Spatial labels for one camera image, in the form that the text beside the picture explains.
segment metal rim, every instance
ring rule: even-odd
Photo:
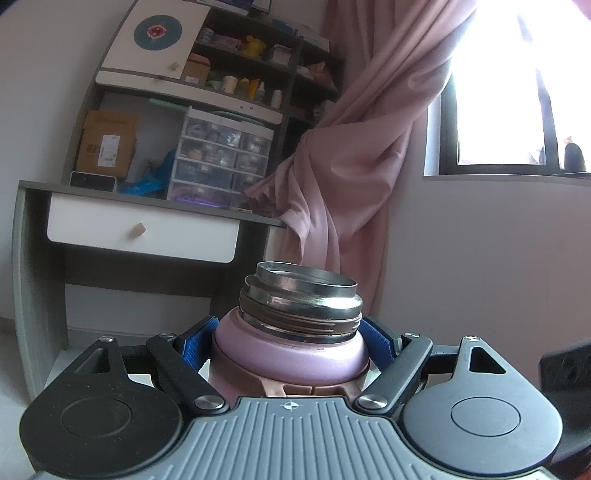
[[[323,297],[279,290],[264,284],[255,275],[244,279],[244,293],[263,305],[306,317],[351,319],[361,313],[363,300],[353,297]]]
[[[256,276],[265,284],[298,294],[347,298],[357,290],[357,282],[343,275],[286,262],[259,262]]]
[[[275,327],[273,325],[269,325],[267,323],[263,323],[252,315],[247,314],[242,309],[238,310],[240,317],[244,320],[248,325],[256,328],[265,333],[270,333],[276,337],[284,338],[286,340],[293,340],[296,342],[304,342],[304,343],[341,343],[346,342],[347,340],[351,340],[355,334],[357,333],[357,329],[350,333],[343,333],[339,335],[315,335],[311,333],[300,333],[300,332],[290,332],[284,330],[279,327]]]

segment stainless steel bottle neck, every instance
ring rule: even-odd
[[[353,338],[363,300],[357,283],[325,270],[260,262],[240,294],[244,321],[272,335],[313,343]]]

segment gray gripper base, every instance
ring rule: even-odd
[[[416,456],[392,423],[340,397],[243,398],[192,421],[178,446],[120,480],[456,480]],[[554,480],[544,469],[526,480]],[[35,480],[57,480],[40,473]]]

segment blue gripper pad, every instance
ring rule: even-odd
[[[394,340],[367,318],[361,319],[359,331],[368,348],[369,357],[383,372],[396,358]]]
[[[216,317],[210,318],[202,328],[185,341],[182,352],[183,360],[195,370],[199,370],[209,358],[212,351],[213,332],[219,323],[220,321]]]

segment cabinet door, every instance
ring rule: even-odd
[[[138,0],[102,67],[179,79],[208,12],[184,0]]]

